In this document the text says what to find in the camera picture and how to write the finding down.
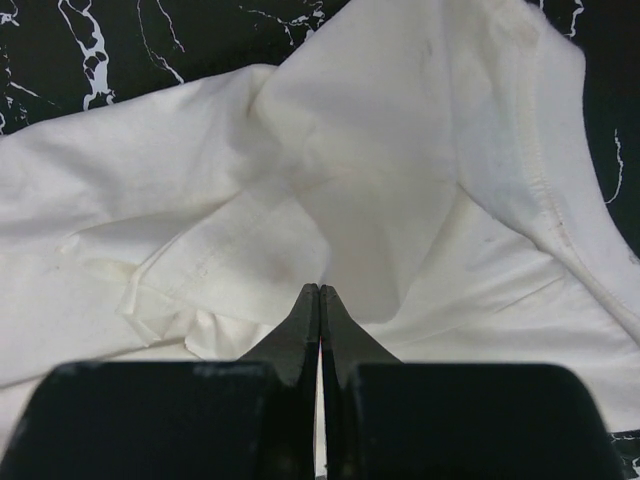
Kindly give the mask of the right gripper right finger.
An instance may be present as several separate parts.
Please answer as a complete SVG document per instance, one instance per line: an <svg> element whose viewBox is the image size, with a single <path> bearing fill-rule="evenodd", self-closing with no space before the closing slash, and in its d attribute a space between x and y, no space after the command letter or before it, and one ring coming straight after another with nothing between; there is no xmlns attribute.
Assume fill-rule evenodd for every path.
<svg viewBox="0 0 640 480"><path fill-rule="evenodd" d="M536 363L404 363L319 293L331 479L619 479L597 407Z"/></svg>

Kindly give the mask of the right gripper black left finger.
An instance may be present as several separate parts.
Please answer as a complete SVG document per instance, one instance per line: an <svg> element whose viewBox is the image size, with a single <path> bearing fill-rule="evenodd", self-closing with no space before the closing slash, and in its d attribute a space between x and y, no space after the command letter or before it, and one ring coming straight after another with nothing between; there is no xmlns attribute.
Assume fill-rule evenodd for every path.
<svg viewBox="0 0 640 480"><path fill-rule="evenodd" d="M12 479L311 479L319 289L235 361L66 363L8 445Z"/></svg>

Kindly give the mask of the cream white t shirt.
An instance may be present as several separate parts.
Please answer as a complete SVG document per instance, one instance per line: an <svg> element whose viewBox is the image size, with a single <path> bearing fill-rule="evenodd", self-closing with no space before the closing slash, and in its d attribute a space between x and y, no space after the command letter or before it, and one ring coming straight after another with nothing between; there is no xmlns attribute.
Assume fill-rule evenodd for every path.
<svg viewBox="0 0 640 480"><path fill-rule="evenodd" d="M585 385L639 475L639 245L543 1L339 1L283 61L6 133L1 474L75 362L235 361L308 284L404 363Z"/></svg>

